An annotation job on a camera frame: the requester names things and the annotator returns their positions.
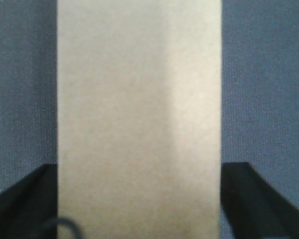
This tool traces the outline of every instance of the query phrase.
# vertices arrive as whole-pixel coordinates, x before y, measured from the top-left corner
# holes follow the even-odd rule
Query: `black cable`
[[[46,239],[43,237],[44,234],[56,227],[57,225],[63,225],[71,229],[74,239],[83,239],[83,235],[79,226],[74,221],[67,218],[49,219],[42,225],[42,227],[38,231],[36,231],[30,236],[30,239]]]

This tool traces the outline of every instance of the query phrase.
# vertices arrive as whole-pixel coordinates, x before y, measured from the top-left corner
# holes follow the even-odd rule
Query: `fabric surface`
[[[299,209],[299,1],[223,1],[222,161]],[[221,238],[232,238],[222,215]]]
[[[56,2],[0,0],[0,192],[56,151]]]
[[[0,191],[56,160],[55,17],[54,0],[0,0]],[[222,17],[222,160],[299,208],[299,0],[224,0]]]

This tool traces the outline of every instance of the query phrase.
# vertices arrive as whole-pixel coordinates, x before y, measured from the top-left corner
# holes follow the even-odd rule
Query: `blue fabric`
[[[224,0],[222,17],[222,162],[250,162],[299,209],[299,0]]]
[[[0,0],[0,192],[56,149],[56,2]]]

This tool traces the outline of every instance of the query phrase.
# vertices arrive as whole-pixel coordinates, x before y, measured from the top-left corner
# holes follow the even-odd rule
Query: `beige cardboard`
[[[218,238],[220,12],[59,0],[59,216],[88,239]]]

